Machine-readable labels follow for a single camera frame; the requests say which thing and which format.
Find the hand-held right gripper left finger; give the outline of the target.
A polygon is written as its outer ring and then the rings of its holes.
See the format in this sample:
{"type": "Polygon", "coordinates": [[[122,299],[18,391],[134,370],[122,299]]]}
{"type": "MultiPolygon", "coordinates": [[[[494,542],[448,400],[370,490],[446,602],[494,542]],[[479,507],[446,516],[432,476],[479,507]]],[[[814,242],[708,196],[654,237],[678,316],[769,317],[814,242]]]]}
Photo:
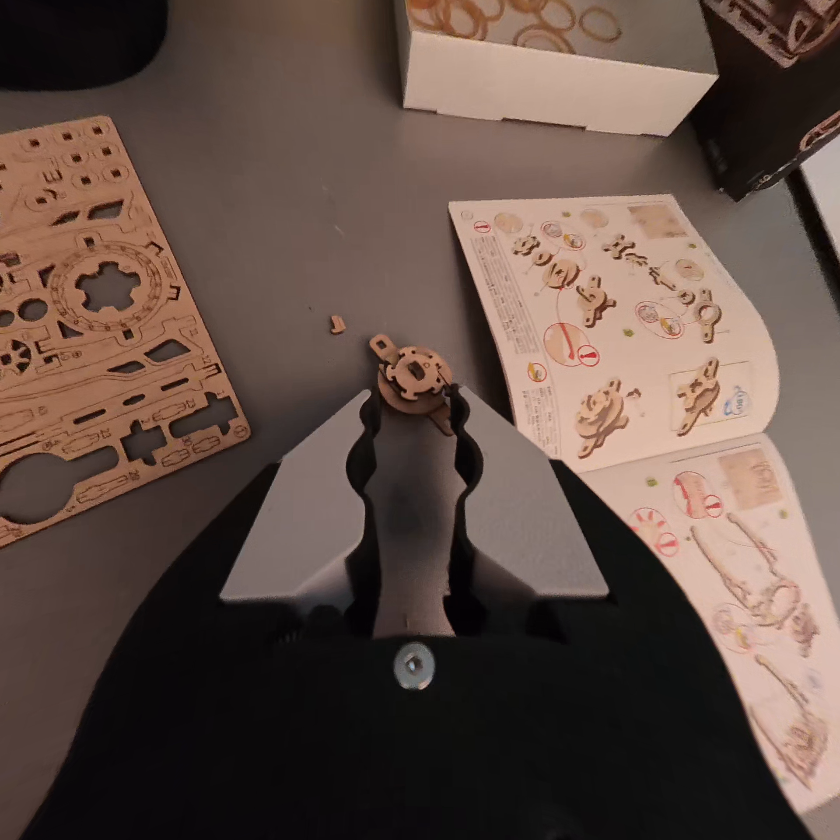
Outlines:
{"type": "Polygon", "coordinates": [[[348,561],[361,546],[365,513],[348,464],[371,395],[362,390],[282,457],[220,591],[222,602],[276,602],[301,616],[351,605],[348,561]]]}

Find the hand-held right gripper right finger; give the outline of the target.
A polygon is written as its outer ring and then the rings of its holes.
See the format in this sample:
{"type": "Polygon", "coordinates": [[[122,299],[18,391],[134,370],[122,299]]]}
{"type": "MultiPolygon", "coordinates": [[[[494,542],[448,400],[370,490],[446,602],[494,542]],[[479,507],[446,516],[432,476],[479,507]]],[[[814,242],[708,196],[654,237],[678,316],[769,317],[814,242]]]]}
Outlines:
{"type": "Polygon", "coordinates": [[[463,385],[449,394],[456,501],[451,595],[478,601],[596,599],[607,582],[551,460],[463,385]]]}

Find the small round wooden model assembly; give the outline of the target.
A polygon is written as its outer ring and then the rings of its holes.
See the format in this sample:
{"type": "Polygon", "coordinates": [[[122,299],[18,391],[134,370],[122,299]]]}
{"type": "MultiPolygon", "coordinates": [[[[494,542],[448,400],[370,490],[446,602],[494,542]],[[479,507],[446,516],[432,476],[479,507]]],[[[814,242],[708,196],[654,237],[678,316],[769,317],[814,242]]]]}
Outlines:
{"type": "Polygon", "coordinates": [[[377,385],[383,400],[397,412],[425,417],[445,436],[454,436],[448,401],[454,377],[447,361],[422,346],[400,348],[382,333],[369,346],[379,361],[377,385]]]}

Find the laser-cut wooden parts sheet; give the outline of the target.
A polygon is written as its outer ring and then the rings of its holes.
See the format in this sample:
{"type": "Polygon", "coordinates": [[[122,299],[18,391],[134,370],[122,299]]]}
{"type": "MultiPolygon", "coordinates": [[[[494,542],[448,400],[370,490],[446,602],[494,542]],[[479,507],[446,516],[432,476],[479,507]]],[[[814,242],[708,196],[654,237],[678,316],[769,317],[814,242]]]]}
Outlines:
{"type": "Polygon", "coordinates": [[[110,118],[2,134],[2,472],[116,464],[2,547],[248,439],[247,420],[110,118]]]}

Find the printed instruction booklet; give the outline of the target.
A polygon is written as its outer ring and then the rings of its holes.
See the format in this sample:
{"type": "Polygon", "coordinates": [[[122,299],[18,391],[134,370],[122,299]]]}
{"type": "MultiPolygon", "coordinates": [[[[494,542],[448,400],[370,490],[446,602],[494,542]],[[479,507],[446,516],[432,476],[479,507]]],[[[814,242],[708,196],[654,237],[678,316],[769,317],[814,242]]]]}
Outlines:
{"type": "Polygon", "coordinates": [[[687,594],[798,813],[838,795],[838,617],[756,308],[670,195],[451,202],[517,429],[687,594]]]}

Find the white cardboard box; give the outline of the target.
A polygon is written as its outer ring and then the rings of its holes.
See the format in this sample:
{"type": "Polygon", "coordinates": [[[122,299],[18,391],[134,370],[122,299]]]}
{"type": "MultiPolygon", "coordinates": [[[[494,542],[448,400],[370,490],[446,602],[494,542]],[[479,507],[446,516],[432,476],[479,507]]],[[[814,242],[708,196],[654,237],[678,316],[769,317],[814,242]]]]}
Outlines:
{"type": "Polygon", "coordinates": [[[405,2],[393,3],[405,109],[664,138],[718,78],[695,1],[569,1],[604,4],[624,28],[579,55],[415,30],[405,2]]]}

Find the white flat panel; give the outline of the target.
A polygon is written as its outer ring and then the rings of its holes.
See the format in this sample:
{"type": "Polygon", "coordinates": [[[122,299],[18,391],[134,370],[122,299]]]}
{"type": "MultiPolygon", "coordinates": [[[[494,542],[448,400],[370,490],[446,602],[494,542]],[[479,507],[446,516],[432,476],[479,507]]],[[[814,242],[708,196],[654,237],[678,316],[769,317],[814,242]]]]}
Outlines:
{"type": "Polygon", "coordinates": [[[823,251],[839,262],[839,143],[815,152],[801,166],[805,215],[823,251]]]}

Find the dark printed product box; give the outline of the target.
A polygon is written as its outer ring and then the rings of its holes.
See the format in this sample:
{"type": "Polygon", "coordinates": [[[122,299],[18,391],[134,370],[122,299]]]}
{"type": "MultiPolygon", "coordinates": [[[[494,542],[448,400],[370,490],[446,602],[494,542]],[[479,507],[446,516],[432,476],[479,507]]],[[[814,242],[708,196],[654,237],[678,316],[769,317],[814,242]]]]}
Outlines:
{"type": "Polygon", "coordinates": [[[783,180],[839,132],[838,1],[704,1],[718,79],[690,114],[733,201],[783,180]]]}

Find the pile of rubber bands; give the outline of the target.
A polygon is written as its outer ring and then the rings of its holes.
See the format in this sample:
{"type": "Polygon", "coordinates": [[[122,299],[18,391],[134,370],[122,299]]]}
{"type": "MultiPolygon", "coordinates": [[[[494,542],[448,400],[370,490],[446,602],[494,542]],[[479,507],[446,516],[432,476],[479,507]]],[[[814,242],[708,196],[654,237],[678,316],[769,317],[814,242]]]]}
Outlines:
{"type": "Polygon", "coordinates": [[[612,47],[624,36],[620,17],[598,2],[408,1],[405,8],[415,30],[562,55],[612,47]]]}

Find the black rounded object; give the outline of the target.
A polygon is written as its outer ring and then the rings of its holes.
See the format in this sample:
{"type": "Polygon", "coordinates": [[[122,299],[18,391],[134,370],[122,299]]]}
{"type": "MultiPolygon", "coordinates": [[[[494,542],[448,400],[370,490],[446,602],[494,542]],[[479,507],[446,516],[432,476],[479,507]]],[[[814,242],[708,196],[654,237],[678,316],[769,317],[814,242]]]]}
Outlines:
{"type": "Polygon", "coordinates": [[[135,76],[159,53],[166,1],[2,1],[1,89],[78,91],[135,76]]]}

